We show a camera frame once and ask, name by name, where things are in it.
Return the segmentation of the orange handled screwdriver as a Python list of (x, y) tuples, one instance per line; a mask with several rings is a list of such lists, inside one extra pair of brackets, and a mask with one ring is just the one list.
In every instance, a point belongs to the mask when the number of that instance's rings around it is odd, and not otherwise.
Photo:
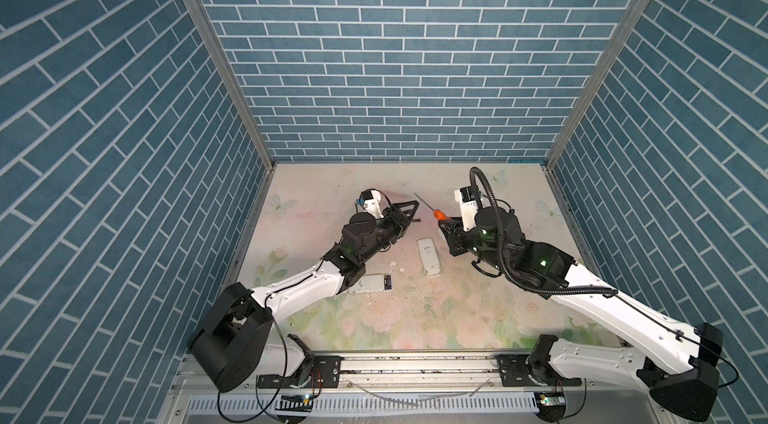
[(437, 221), (443, 221), (448, 220), (449, 216), (444, 213), (442, 210), (433, 207), (431, 204), (429, 204), (422, 196), (420, 196), (418, 193), (415, 194), (418, 200), (420, 200), (429, 210), (432, 211), (432, 215)]

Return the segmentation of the white remote control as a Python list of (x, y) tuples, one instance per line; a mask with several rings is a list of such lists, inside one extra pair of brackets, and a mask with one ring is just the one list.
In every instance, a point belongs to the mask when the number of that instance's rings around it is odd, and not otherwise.
[(371, 294), (388, 292), (393, 289), (390, 274), (366, 274), (347, 289), (349, 294)]
[(434, 241), (431, 238), (422, 238), (417, 241), (417, 250), (426, 277), (440, 276), (442, 268)]

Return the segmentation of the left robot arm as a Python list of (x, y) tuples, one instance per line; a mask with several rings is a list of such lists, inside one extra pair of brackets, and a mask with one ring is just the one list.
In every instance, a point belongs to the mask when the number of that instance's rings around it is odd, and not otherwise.
[(277, 324), (315, 302), (341, 294), (366, 273), (366, 263), (388, 250), (408, 230), (419, 202), (379, 205), (366, 190), (362, 212), (350, 218), (340, 240), (319, 261), (281, 281), (247, 288), (227, 286), (192, 333), (188, 348), (216, 389), (229, 392), (252, 374), (289, 377), (311, 351), (282, 338), (270, 344)]

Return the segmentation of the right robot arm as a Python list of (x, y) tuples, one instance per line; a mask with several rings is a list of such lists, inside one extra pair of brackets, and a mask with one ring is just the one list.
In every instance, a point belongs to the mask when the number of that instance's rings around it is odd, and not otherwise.
[(689, 421), (706, 421), (718, 396), (723, 334), (703, 322), (668, 317), (608, 285), (559, 248), (526, 239), (517, 216), (466, 206), (459, 217), (435, 214), (452, 255), (470, 253), (496, 276), (590, 318), (623, 340), (621, 347), (577, 344), (542, 334), (527, 359), (543, 385), (596, 380), (647, 394)]

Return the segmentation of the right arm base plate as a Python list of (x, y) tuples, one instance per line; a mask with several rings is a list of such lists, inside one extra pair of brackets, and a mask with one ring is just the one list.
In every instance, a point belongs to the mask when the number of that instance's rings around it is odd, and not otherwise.
[(539, 358), (537, 354), (502, 353), (494, 359), (498, 365), (500, 379), (504, 387), (580, 386), (579, 378), (564, 378), (554, 371), (552, 366)]

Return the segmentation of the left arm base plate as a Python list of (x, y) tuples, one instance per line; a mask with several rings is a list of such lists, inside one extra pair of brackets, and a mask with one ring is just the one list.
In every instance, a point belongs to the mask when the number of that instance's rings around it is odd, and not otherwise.
[(314, 379), (315, 387), (337, 388), (341, 372), (342, 357), (339, 355), (314, 355), (305, 357), (299, 367), (281, 378), (277, 374), (260, 373), (257, 375), (257, 387), (275, 389), (280, 383), (282, 388), (290, 386), (308, 388)]

